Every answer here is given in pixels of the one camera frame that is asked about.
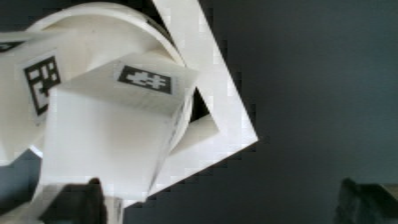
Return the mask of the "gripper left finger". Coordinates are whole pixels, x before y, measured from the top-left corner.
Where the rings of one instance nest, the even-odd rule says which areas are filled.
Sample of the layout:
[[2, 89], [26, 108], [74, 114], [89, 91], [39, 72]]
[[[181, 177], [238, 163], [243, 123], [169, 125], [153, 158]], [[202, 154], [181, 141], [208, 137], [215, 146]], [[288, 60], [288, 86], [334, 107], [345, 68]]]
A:
[[39, 220], [44, 224], [106, 224], [106, 207], [101, 182], [67, 184], [50, 203]]

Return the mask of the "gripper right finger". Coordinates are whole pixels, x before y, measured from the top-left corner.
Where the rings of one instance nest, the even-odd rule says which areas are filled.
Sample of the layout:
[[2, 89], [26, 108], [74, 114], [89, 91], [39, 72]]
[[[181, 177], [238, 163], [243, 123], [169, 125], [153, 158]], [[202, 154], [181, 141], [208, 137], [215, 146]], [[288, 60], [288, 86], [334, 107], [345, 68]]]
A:
[[398, 184], [343, 179], [334, 224], [398, 224]]

